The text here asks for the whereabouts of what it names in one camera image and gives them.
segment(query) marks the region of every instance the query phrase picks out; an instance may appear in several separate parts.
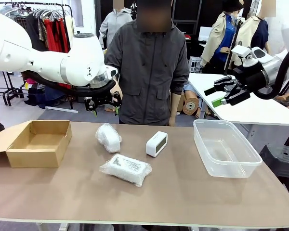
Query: stool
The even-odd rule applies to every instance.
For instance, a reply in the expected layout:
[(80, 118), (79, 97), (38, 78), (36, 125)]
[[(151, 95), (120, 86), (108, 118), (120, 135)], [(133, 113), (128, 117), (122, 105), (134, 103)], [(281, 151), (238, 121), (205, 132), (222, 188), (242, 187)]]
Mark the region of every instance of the stool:
[(261, 150), (260, 156), (289, 192), (289, 146), (268, 144)]

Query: plastic bin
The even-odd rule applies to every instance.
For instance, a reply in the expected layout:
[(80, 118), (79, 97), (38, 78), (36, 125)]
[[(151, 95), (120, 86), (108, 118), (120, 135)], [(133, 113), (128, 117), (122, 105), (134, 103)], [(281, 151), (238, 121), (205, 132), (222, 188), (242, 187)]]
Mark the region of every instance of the plastic bin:
[(195, 120), (194, 140), (213, 177), (248, 178), (262, 159), (249, 141), (228, 121)]

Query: gray floor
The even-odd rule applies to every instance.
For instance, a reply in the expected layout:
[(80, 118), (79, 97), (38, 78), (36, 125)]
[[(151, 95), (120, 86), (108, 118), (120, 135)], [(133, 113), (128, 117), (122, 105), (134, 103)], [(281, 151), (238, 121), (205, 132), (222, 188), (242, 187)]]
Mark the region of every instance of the gray floor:
[[(22, 84), (22, 79), (18, 76), (12, 76), (12, 82), (16, 87)], [(0, 73), (0, 87), (4, 86), (4, 80)], [(38, 107), (28, 106), (24, 104), (23, 99), (15, 98), (12, 100), (12, 107), (5, 106), (2, 98), (0, 97), (0, 120), (6, 126), (10, 127), (15, 124), (19, 124), (28, 120), (42, 119), (42, 120), (70, 120), (79, 122), (100, 122), (100, 123), (118, 123), (118, 117), (114, 116), (114, 113), (105, 112), (103, 108), (98, 108), (98, 117), (94, 114), (85, 111), (84, 105), (75, 103), (74, 109), (79, 110), (78, 114), (60, 112), (54, 110), (43, 110)], [(69, 104), (64, 103), (59, 107), (69, 108)], [(193, 116), (179, 115), (177, 116), (177, 126), (179, 127), (192, 127), (194, 121)], [(246, 136), (246, 130), (241, 126), (237, 125), (238, 129)], [(254, 140), (251, 144), (259, 152), (264, 145), (268, 143), (274, 143), (278, 145), (284, 144), (287, 137), (289, 136), (289, 127), (283, 126), (260, 126)], [(57, 231), (59, 224), (49, 224), (50, 231)], [(72, 224), (71, 231), (78, 230), (77, 224)], [(112, 231), (110, 225), (98, 225), (95, 231)], [(136, 226), (129, 226), (129, 231), (138, 231), (141, 228)], [(38, 231), (35, 224), (32, 223), (20, 223), (20, 222), (2, 222), (0, 221), (0, 231)], [(218, 229), (200, 228), (200, 231), (218, 231)]]

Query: bubble-wrapped package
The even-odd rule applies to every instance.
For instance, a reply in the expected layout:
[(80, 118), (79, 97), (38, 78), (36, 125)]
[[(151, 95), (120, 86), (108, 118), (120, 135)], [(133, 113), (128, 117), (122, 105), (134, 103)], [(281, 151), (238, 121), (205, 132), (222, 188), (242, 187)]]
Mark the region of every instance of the bubble-wrapped package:
[(101, 125), (98, 128), (95, 137), (100, 144), (104, 145), (105, 149), (109, 153), (116, 153), (120, 151), (120, 143), (122, 138), (110, 124), (106, 123)]
[(100, 171), (141, 187), (145, 177), (152, 172), (152, 167), (146, 162), (115, 154), (104, 165), (100, 166)]

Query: beige jacket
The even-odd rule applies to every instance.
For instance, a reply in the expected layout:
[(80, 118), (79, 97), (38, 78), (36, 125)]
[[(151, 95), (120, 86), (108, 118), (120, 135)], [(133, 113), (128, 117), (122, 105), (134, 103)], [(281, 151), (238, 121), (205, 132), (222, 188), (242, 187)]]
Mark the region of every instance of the beige jacket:
[[(236, 39), (236, 45), (239, 43), (239, 41), (242, 41), (243, 47), (250, 47), (251, 39), (254, 36), (258, 25), (259, 25), (260, 19), (257, 17), (250, 17), (240, 28), (239, 33), (237, 35)], [(240, 66), (242, 65), (241, 59), (236, 55), (232, 54), (231, 62), (235, 62), (235, 65)]]
[(212, 26), (212, 30), (210, 32), (207, 45), (202, 53), (202, 59), (200, 63), (202, 66), (205, 66), (208, 62), (210, 62), (216, 49), (222, 43), (222, 40), (225, 36), (225, 31), (226, 31), (226, 14), (223, 12), (218, 16), (215, 24)]

